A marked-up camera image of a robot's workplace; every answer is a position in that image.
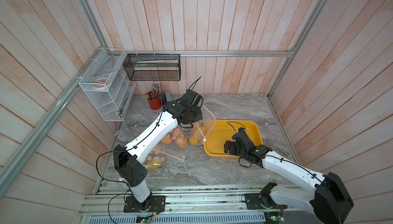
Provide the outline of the clear zipper bag pink zip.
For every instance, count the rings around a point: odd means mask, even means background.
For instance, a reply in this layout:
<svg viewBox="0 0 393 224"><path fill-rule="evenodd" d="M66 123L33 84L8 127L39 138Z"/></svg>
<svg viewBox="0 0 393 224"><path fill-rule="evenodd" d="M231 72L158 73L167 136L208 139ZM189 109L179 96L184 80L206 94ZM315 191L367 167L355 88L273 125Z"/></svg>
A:
<svg viewBox="0 0 393 224"><path fill-rule="evenodd" d="M159 149L153 149L145 158L142 165L148 170L146 179L168 180L171 173L168 169L172 155Z"/></svg>

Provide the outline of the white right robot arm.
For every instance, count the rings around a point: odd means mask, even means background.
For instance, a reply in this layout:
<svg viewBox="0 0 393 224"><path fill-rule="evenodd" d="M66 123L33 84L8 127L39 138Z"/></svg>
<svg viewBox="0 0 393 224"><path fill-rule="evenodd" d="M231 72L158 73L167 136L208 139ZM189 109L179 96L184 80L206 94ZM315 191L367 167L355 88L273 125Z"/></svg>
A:
<svg viewBox="0 0 393 224"><path fill-rule="evenodd" d="M312 171L265 145L255 146L242 127L232 136L232 141L226 141L224 152L273 171L298 186L286 189L270 182L259 193L245 194L244 203L249 210L294 207L314 214L324 224L342 224L354 206L338 175Z"/></svg>

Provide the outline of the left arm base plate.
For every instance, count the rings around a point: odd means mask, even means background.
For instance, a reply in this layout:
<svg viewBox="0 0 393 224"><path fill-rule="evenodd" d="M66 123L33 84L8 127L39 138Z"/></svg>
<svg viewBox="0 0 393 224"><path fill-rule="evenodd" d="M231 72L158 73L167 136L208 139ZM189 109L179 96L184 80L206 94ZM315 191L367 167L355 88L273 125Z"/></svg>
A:
<svg viewBox="0 0 393 224"><path fill-rule="evenodd" d="M150 195L144 202L140 203L132 195L125 199L124 213L161 213L165 210L165 195Z"/></svg>

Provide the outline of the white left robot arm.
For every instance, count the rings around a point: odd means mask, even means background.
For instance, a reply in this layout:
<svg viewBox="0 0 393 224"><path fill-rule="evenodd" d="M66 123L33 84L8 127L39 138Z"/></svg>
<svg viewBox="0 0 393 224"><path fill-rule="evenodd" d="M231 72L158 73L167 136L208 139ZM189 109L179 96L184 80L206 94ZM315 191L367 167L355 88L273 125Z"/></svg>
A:
<svg viewBox="0 0 393 224"><path fill-rule="evenodd" d="M142 165L153 148L179 125L193 124L203 119L203 97L188 89L176 100L168 101L154 122L133 141L113 150L114 167L124 178L131 193L140 205L147 205L151 199L145 178L148 170Z"/></svg>

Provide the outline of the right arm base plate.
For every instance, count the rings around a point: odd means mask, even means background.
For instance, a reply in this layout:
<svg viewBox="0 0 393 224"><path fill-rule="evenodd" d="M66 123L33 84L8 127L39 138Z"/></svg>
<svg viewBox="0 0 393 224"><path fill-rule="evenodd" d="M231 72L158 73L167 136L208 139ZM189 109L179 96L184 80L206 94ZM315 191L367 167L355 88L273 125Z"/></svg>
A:
<svg viewBox="0 0 393 224"><path fill-rule="evenodd" d="M241 197L241 202L247 205L248 210L261 209L287 209L287 205L276 204L270 196L271 190L277 183L268 183L259 193L247 193Z"/></svg>

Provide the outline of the clear zipper bag pink dots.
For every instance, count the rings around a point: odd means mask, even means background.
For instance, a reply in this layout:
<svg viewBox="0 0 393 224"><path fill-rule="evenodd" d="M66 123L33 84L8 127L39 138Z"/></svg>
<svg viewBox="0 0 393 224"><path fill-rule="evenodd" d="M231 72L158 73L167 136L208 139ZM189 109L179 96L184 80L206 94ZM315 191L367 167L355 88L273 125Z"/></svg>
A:
<svg viewBox="0 0 393 224"><path fill-rule="evenodd" d="M207 141L208 134L216 124L215 115L205 106L201 107L202 119L193 123L189 143L191 145L202 145Z"/></svg>

